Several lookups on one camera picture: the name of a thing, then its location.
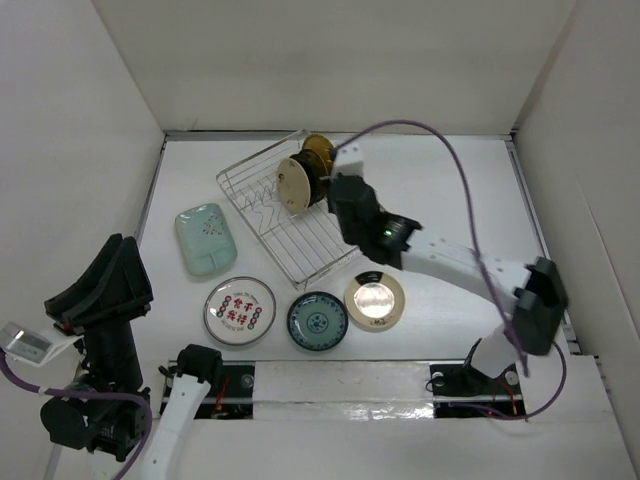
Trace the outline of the black plate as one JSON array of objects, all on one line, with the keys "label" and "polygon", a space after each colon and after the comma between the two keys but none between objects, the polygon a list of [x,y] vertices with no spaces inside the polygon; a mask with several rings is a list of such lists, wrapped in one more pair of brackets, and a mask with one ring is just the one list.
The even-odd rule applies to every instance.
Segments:
[{"label": "black plate", "polygon": [[302,166],[307,176],[310,185],[308,206],[311,207],[326,196],[330,167],[325,164],[317,153],[310,149],[303,149],[293,155],[292,158]]}]

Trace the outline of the cream plate with drawings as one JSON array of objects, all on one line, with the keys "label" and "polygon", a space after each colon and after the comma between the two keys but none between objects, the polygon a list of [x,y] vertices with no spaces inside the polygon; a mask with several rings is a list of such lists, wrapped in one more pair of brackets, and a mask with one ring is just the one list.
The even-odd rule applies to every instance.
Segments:
[{"label": "cream plate with drawings", "polygon": [[293,158],[283,159],[276,170],[280,202],[291,214],[305,211],[311,201],[311,185],[303,166]]}]

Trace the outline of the yellow woven pattern plate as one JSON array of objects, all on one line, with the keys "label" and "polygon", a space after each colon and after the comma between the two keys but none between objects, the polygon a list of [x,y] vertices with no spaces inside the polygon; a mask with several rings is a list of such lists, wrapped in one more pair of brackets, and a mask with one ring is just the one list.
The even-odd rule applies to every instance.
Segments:
[{"label": "yellow woven pattern plate", "polygon": [[324,135],[318,133],[310,134],[303,141],[302,149],[315,152],[323,161],[331,162],[333,160],[334,145]]}]

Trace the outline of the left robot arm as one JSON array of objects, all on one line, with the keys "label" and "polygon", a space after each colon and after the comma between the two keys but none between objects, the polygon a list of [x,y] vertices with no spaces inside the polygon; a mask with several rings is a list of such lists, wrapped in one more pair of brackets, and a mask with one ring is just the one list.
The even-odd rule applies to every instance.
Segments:
[{"label": "left robot arm", "polygon": [[153,292],[133,237],[111,235],[69,288],[45,301],[46,314],[84,347],[84,374],[51,393],[40,410],[50,440],[118,462],[135,459],[151,433],[132,320],[150,310]]}]

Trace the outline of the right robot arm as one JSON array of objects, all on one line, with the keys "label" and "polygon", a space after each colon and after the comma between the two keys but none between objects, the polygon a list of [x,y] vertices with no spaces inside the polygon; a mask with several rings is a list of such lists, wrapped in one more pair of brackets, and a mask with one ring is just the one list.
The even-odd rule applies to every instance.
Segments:
[{"label": "right robot arm", "polygon": [[510,263],[482,255],[477,245],[430,237],[418,221],[385,210],[357,175],[332,177],[327,200],[342,238],[369,260],[436,278],[494,304],[502,324],[469,352],[461,371],[467,389],[484,393],[509,365],[550,353],[569,305],[553,261]]}]

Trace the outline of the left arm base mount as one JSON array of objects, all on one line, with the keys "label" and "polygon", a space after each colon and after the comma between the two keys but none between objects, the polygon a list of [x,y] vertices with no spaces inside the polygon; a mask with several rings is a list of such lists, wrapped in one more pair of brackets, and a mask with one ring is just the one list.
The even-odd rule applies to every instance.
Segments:
[{"label": "left arm base mount", "polygon": [[195,418],[204,420],[241,420],[253,417],[255,363],[225,361],[221,380],[206,395]]}]

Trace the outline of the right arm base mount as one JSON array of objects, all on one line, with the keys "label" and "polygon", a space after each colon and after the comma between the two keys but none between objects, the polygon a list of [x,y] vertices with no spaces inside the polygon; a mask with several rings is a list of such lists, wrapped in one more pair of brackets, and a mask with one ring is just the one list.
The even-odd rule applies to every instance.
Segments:
[{"label": "right arm base mount", "polygon": [[462,363],[430,364],[425,390],[432,394],[436,419],[515,418],[526,414],[515,364],[497,378],[486,377]]}]

